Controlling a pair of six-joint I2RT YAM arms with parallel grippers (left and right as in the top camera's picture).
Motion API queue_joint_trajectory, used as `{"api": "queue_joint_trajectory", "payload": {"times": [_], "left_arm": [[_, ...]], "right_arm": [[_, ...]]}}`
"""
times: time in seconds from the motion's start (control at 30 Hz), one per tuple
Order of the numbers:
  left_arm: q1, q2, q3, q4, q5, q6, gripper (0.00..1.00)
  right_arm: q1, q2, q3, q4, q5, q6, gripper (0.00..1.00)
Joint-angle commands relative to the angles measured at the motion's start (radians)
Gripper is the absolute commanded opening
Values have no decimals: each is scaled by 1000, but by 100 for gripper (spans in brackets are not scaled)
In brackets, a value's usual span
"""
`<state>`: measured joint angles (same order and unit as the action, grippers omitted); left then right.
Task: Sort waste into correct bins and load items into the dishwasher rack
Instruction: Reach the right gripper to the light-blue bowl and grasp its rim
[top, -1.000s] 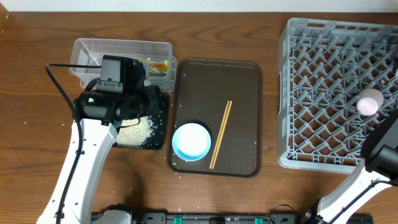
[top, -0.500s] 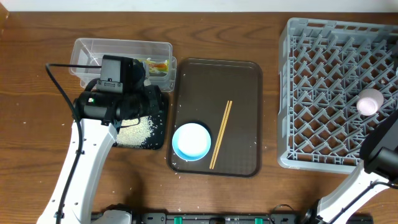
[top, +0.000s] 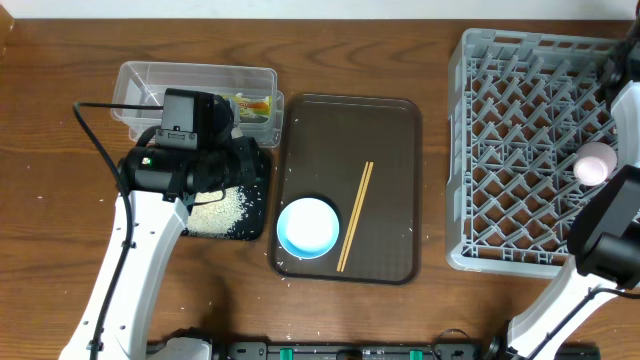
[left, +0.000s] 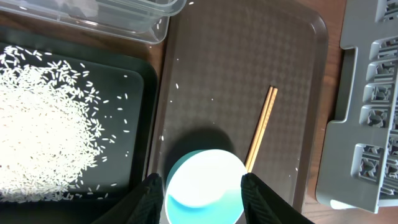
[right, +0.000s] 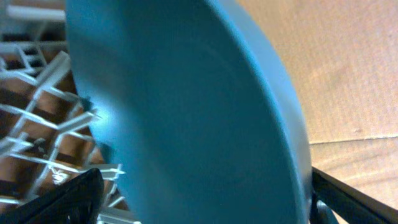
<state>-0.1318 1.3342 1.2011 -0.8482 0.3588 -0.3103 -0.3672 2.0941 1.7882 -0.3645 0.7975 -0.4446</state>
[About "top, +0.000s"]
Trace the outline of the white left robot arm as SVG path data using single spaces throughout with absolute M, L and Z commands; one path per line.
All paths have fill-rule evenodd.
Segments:
M 169 88 L 161 122 L 114 162 L 73 106 L 119 195 L 111 237 L 81 321 L 63 359 L 146 359 L 151 318 L 175 244 L 200 193 L 266 176 L 263 152 L 236 125 L 237 105 L 218 94 Z

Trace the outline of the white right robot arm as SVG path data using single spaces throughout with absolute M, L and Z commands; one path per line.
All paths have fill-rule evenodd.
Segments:
M 575 218 L 570 253 L 536 301 L 514 317 L 505 359 L 552 359 L 599 307 L 638 299 L 639 283 L 639 26 L 632 25 L 599 73 L 618 137 L 618 170 Z

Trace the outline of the white cup pink inside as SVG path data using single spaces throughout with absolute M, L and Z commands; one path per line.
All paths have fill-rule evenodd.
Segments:
M 576 155 L 573 173 L 585 186 L 604 183 L 617 166 L 616 151 L 605 143 L 586 143 L 578 149 Z

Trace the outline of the light blue bowl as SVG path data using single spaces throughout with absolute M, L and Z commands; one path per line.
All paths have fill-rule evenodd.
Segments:
M 312 197 L 288 204 L 276 223 L 280 246 L 302 260 L 324 256 L 337 243 L 340 222 L 337 212 L 327 202 Z

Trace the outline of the yellow snack wrapper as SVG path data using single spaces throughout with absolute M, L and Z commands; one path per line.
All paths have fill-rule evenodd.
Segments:
M 242 93 L 223 95 L 225 100 L 233 103 L 234 115 L 240 121 L 264 122 L 271 115 L 272 97 L 247 97 Z

